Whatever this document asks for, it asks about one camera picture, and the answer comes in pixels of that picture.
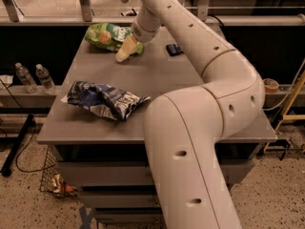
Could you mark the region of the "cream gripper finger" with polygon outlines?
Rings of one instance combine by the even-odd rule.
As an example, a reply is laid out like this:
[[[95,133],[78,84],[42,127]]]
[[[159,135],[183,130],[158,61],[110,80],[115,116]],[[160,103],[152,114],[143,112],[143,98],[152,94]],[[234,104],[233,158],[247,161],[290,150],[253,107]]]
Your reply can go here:
[[[133,35],[129,35],[125,38],[121,48],[115,55],[117,62],[122,62],[126,60],[131,54],[137,52],[138,41]]]

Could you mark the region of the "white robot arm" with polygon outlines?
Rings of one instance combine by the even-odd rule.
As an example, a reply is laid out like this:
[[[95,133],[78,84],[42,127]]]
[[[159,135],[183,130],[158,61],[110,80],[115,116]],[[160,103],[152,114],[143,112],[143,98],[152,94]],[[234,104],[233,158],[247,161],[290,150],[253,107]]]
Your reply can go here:
[[[167,229],[242,229],[214,145],[254,122],[265,100],[254,66],[177,0],[141,0],[126,59],[165,27],[202,84],[157,97],[144,116],[144,140]]]

